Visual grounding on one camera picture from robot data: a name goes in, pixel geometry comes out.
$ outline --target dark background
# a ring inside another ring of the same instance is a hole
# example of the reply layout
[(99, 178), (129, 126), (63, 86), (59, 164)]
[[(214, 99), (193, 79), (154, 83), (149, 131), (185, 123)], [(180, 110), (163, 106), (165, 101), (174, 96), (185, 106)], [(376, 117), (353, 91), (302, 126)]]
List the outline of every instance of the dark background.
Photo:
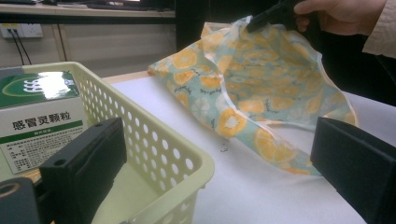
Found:
[[(256, 15), (277, 0), (176, 0), (177, 50), (200, 38), (205, 21), (232, 22)], [(396, 106), (396, 60), (362, 53), (365, 36), (318, 31), (323, 66), (342, 90)]]

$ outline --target sleeve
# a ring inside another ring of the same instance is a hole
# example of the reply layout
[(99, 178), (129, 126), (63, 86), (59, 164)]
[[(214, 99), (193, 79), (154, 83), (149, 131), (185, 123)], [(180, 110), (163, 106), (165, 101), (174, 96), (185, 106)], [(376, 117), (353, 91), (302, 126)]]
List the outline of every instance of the sleeve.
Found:
[(396, 0), (388, 0), (363, 52), (396, 58)]

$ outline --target hand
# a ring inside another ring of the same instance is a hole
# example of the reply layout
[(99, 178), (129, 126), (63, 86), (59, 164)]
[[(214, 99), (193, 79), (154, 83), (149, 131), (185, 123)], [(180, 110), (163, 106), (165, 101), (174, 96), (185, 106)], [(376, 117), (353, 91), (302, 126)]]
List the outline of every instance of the hand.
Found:
[(304, 32), (310, 20), (304, 16), (318, 12), (320, 28), (336, 35), (370, 35), (387, 0), (305, 0), (294, 11)]

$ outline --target electrical socket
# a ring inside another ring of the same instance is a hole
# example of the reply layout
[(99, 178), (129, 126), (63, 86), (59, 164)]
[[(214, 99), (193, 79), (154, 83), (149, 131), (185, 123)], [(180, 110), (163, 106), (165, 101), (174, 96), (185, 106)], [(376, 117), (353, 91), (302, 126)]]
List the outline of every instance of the electrical socket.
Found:
[(12, 34), (8, 30), (11, 30), (11, 31), (16, 30), (18, 32), (19, 37), (21, 37), (23, 35), (23, 30), (22, 30), (20, 24), (18, 24), (18, 23), (0, 23), (0, 31), (4, 38), (12, 38)]
[(12, 38), (8, 30), (17, 31), (20, 38), (43, 37), (41, 25), (36, 23), (0, 23), (0, 31), (4, 38)]

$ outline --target product box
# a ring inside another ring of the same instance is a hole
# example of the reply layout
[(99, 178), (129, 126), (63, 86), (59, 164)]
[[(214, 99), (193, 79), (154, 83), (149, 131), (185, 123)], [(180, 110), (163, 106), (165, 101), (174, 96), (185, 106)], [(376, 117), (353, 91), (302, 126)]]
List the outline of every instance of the product box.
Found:
[(85, 131), (86, 120), (70, 72), (0, 75), (0, 180), (38, 167)]

